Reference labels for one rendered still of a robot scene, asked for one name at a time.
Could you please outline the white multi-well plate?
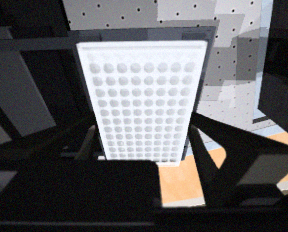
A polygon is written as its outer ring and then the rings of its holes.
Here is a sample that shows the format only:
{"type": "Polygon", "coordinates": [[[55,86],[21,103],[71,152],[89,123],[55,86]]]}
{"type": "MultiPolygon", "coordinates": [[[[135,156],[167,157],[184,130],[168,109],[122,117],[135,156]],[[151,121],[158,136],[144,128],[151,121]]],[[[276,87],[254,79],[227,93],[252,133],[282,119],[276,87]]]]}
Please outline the white multi-well plate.
{"type": "Polygon", "coordinates": [[[107,159],[179,166],[207,43],[76,44],[107,159]]]}

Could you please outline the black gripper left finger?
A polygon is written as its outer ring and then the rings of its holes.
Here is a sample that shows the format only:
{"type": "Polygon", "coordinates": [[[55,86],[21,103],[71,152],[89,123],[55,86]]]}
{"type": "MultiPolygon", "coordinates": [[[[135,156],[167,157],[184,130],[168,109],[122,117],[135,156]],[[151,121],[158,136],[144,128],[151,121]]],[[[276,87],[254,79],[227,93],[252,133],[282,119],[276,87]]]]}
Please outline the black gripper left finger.
{"type": "Polygon", "coordinates": [[[88,130],[74,159],[93,159],[99,127],[95,112],[0,144],[0,157],[61,159],[61,151],[88,130]],[[88,130],[89,129],[89,130],[88,130]]]}

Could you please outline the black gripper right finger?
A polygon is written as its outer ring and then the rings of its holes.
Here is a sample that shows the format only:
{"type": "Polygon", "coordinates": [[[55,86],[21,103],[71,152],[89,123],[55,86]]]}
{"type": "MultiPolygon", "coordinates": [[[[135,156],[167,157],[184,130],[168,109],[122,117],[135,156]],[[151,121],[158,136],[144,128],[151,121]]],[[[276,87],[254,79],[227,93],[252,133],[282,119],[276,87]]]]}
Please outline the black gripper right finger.
{"type": "Polygon", "coordinates": [[[187,131],[206,206],[222,206],[239,186],[277,185],[288,175],[286,143],[194,111],[187,131]],[[206,149],[198,129],[225,150],[220,168],[206,149]]]}

